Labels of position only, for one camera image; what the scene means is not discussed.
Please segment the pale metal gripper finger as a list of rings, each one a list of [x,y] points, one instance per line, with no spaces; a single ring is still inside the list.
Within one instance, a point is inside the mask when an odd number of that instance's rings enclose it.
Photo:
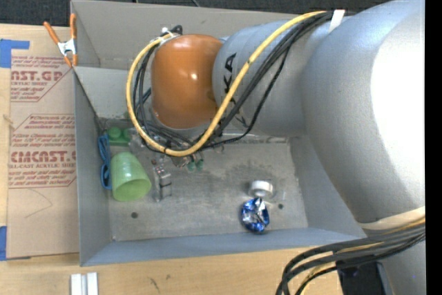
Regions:
[[[160,165],[153,167],[153,179],[154,179],[154,198],[156,202],[162,199],[162,174],[163,168]]]
[[[163,173],[160,176],[160,197],[172,196],[172,177],[170,173]]]

